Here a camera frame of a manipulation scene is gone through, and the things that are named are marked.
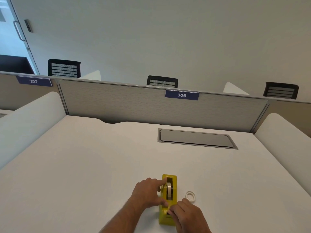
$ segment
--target white desk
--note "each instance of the white desk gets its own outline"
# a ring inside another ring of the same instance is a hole
[[[157,142],[158,128],[229,134],[239,150]],[[311,232],[311,197],[251,133],[66,116],[0,171],[0,232],[97,233],[138,181],[177,175],[215,233]],[[137,232],[175,232],[146,210]]]

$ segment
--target small tape roll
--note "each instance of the small tape roll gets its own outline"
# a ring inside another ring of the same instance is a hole
[[[186,192],[186,199],[189,200],[190,203],[195,202],[195,194],[192,191]]]
[[[167,199],[172,199],[172,187],[170,182],[167,183]]]

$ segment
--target finger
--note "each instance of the finger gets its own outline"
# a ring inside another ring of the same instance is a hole
[[[158,205],[162,205],[162,206],[165,206],[165,207],[169,206],[169,203],[165,199],[163,199],[161,197],[158,198],[158,203],[159,203]]]
[[[178,204],[172,205],[169,209],[175,213],[178,219],[182,218],[185,215],[184,210],[182,210],[182,208]]]
[[[178,201],[177,204],[178,204],[178,205],[182,208],[182,210],[184,210],[185,212],[186,212],[186,211],[189,211],[188,206],[187,206],[184,202]]]
[[[181,224],[180,224],[180,222],[179,222],[178,217],[177,217],[177,216],[175,215],[175,213],[172,212],[171,210],[168,210],[167,212],[168,212],[169,215],[171,215],[171,217],[173,218],[173,221],[174,221],[174,223],[175,223],[175,225],[176,225],[176,230],[177,230],[177,232],[181,232]]]
[[[185,203],[188,207],[192,205],[192,203],[189,200],[187,200],[186,198],[183,198],[181,201],[183,203]]]
[[[165,178],[162,179],[162,180],[157,180],[158,186],[162,186],[162,185],[164,185],[166,182],[167,182],[167,177],[165,177]]]

